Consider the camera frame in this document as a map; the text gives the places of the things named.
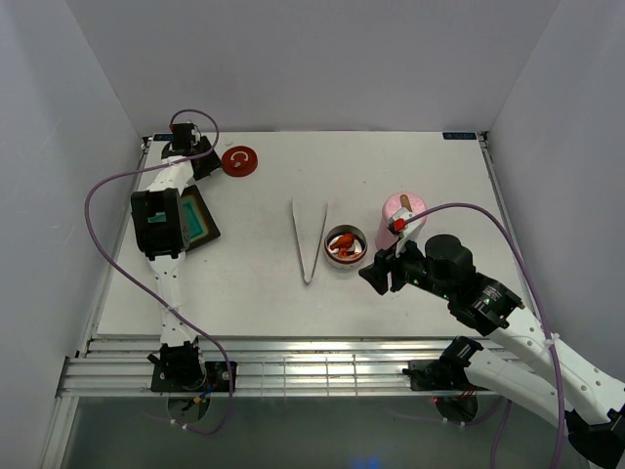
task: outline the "small metal pot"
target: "small metal pot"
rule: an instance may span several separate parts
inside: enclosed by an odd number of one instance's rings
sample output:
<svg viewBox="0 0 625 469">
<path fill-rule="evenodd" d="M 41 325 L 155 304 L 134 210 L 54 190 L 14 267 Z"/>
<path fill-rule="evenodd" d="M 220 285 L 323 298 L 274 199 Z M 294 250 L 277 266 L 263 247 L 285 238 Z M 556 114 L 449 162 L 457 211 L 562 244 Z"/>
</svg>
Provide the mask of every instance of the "small metal pot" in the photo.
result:
<svg viewBox="0 0 625 469">
<path fill-rule="evenodd" d="M 346 251 L 339 248 L 331 249 L 343 235 L 353 235 L 354 243 Z M 367 253 L 367 239 L 364 233 L 352 225 L 339 225 L 330 230 L 323 241 L 323 251 L 328 262 L 337 269 L 355 269 L 364 260 Z"/>
</svg>

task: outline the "gray wall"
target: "gray wall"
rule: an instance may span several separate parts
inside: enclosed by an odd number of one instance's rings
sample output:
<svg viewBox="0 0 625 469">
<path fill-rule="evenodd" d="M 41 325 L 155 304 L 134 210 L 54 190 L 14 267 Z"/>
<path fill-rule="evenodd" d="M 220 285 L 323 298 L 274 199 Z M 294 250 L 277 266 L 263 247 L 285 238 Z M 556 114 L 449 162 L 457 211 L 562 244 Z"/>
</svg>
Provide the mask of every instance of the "gray wall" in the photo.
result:
<svg viewBox="0 0 625 469">
<path fill-rule="evenodd" d="M 489 129 L 558 0 L 67 0 L 135 128 Z"/>
<path fill-rule="evenodd" d="M 136 165 L 135 131 L 63 0 L 0 2 L 0 467 L 32 468 L 104 263 L 82 202 Z M 128 183 L 94 206 L 111 246 Z"/>
<path fill-rule="evenodd" d="M 553 327 L 620 379 L 625 3 L 562 0 L 492 129 L 495 170 Z"/>
</svg>

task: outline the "red lid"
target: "red lid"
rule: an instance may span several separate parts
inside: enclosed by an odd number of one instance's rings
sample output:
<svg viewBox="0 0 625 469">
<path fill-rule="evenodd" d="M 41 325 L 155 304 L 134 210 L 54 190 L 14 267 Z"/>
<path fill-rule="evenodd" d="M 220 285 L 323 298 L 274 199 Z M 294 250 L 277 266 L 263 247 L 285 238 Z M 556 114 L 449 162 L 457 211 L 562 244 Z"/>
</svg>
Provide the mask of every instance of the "red lid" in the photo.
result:
<svg viewBox="0 0 625 469">
<path fill-rule="evenodd" d="M 233 147 L 222 156 L 224 172 L 234 178 L 252 174 L 258 166 L 258 156 L 249 147 Z"/>
</svg>

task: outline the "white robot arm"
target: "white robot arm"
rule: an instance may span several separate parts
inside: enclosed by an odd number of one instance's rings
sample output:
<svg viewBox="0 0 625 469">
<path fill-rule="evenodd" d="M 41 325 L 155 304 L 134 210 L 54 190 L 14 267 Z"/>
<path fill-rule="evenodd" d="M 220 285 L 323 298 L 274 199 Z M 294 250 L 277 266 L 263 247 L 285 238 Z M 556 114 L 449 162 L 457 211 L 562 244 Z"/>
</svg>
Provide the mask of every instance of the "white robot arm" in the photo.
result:
<svg viewBox="0 0 625 469">
<path fill-rule="evenodd" d="M 181 314 L 184 307 L 183 263 L 189 247 L 188 221 L 181 194 L 187 185 L 221 166 L 206 137 L 188 122 L 173 124 L 172 142 L 163 150 L 162 169 L 144 191 L 131 196 L 137 244 L 154 274 L 157 293 Z M 189 160 L 190 156 L 201 155 Z M 185 388 L 201 381 L 204 370 L 197 334 L 167 308 L 161 313 L 160 357 L 150 356 L 164 377 Z"/>
<path fill-rule="evenodd" d="M 616 467 L 625 449 L 625 383 L 584 360 L 556 334 L 545 340 L 540 321 L 521 298 L 478 273 L 471 251 L 456 237 L 431 237 L 425 255 L 412 239 L 397 243 L 378 251 L 374 263 L 359 274 L 380 294 L 388 291 L 390 275 L 393 292 L 411 284 L 447 300 L 456 319 L 515 354 L 536 373 L 497 359 L 474 340 L 457 337 L 429 368 L 406 370 L 431 389 L 458 389 L 459 383 L 481 386 L 557 425 L 556 378 L 548 350 L 555 344 L 568 439 L 595 464 Z"/>
</svg>

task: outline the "pink cylinder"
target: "pink cylinder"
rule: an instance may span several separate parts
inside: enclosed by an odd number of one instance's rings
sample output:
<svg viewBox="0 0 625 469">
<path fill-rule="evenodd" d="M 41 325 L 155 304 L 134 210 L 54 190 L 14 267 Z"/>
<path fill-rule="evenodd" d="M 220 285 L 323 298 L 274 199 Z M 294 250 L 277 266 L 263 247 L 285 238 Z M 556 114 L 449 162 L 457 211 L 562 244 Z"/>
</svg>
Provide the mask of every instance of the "pink cylinder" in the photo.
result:
<svg viewBox="0 0 625 469">
<path fill-rule="evenodd" d="M 378 235 L 375 236 L 375 247 L 378 249 L 388 249 L 397 241 L 397 236 L 392 234 L 389 231 L 388 224 L 389 219 L 396 214 L 396 212 L 401 208 L 401 201 L 399 198 L 402 195 L 407 195 L 408 200 L 410 201 L 410 207 L 412 208 L 412 213 L 415 215 L 417 213 L 421 213 L 427 209 L 426 203 L 423 199 L 411 192 L 398 192 L 391 195 L 382 207 L 382 220 L 380 220 L 380 228 L 378 229 Z M 425 225 L 426 218 L 424 217 L 422 224 Z"/>
</svg>

